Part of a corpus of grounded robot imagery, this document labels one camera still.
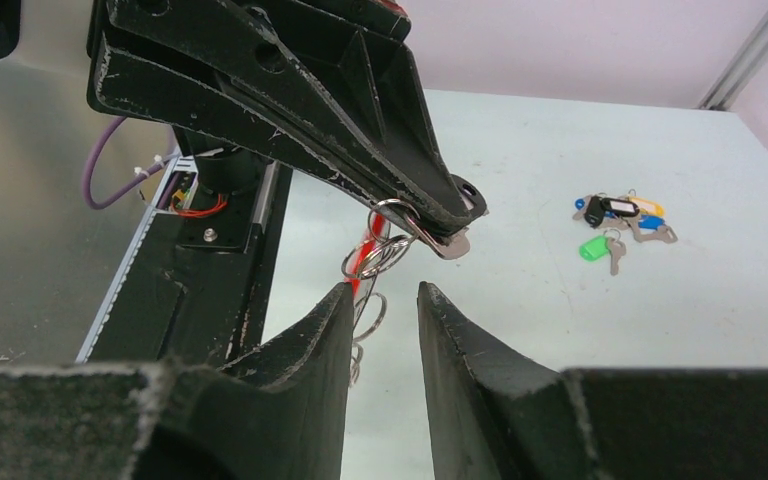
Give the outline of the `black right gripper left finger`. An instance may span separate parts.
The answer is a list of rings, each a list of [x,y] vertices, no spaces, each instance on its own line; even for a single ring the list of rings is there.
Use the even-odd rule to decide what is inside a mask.
[[[0,366],[0,479],[337,479],[350,285],[223,367]]]

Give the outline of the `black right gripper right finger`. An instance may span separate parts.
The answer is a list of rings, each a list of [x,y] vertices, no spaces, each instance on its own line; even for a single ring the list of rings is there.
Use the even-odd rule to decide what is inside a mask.
[[[552,370],[417,297],[438,479],[768,479],[768,369]]]

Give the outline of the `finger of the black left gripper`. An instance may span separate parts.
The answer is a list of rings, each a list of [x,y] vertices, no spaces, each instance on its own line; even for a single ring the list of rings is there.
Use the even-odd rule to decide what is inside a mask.
[[[102,109],[233,144],[427,229],[469,207],[437,143],[407,18],[374,1],[106,1]]]
[[[269,71],[246,48],[229,72],[154,45],[101,40],[88,100],[98,111],[166,123],[239,146],[359,202],[399,199],[438,237],[451,233],[451,176],[407,48],[350,41],[336,63],[281,57]]]

